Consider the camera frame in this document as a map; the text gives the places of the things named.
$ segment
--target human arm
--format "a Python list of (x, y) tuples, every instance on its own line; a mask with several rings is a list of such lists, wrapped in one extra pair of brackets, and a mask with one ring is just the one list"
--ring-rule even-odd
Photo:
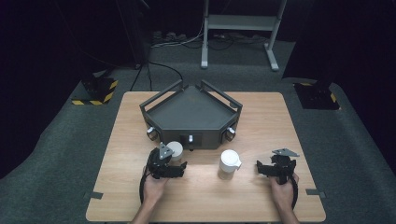
[[(296, 183), (298, 183), (299, 176), (293, 174), (293, 177)], [(276, 177), (269, 176), (269, 179), (271, 182), (273, 200), (282, 222), (285, 224), (300, 223), (291, 208), (293, 202), (293, 185), (291, 184), (291, 180), (288, 180), (286, 184), (279, 185), (276, 181)]]
[(144, 201), (140, 205), (132, 224), (149, 223), (151, 214), (155, 209), (155, 205), (163, 196), (165, 185), (169, 178), (155, 179), (151, 175), (148, 175), (143, 189)]

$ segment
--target white cylinder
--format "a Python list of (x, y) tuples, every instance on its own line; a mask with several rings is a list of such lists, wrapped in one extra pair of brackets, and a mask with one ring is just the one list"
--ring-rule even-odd
[(171, 161), (179, 161), (183, 156), (183, 146), (179, 142), (170, 142), (166, 146), (174, 151)]

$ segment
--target dark background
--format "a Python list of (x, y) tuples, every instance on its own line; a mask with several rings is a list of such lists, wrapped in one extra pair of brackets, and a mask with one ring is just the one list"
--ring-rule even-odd
[[(84, 74), (116, 65), (134, 66), (115, 3), (0, 3), (2, 177), (31, 154)], [(198, 34), (203, 1), (148, 4), (152, 31), (188, 37)], [(275, 15), (279, 1), (234, 0), (227, 4), (226, 0), (211, 1), (211, 13)], [(277, 40), (296, 41), (285, 77), (321, 79), (327, 71), (337, 71), (334, 82), (345, 91), (393, 171), (395, 10), (392, 0), (289, 0), (277, 36)]]

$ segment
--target shelf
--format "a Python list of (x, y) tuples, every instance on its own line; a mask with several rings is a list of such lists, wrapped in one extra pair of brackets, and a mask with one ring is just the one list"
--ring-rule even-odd
[(208, 29), (272, 31), (276, 17), (209, 15)]

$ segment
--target wooden table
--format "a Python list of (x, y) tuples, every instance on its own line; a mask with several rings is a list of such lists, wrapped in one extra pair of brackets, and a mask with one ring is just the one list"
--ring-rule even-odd
[[(139, 105), (156, 92), (126, 92), (120, 104), (86, 218), (89, 221), (130, 221), (139, 208), (139, 182), (143, 166), (159, 142), (146, 136), (146, 124)], [(187, 169), (181, 178), (171, 179), (153, 222), (272, 222), (279, 216), (271, 198), (267, 177), (259, 175), (256, 160), (269, 163), (272, 150), (286, 147), (300, 154), (295, 168), (300, 177), (299, 199), (294, 209), (304, 222), (326, 218), (315, 189), (304, 152), (291, 122), (283, 96), (277, 92), (226, 92), (243, 105), (232, 142), (218, 149), (184, 150)], [(218, 178), (223, 150), (239, 153), (241, 168), (232, 180)]]

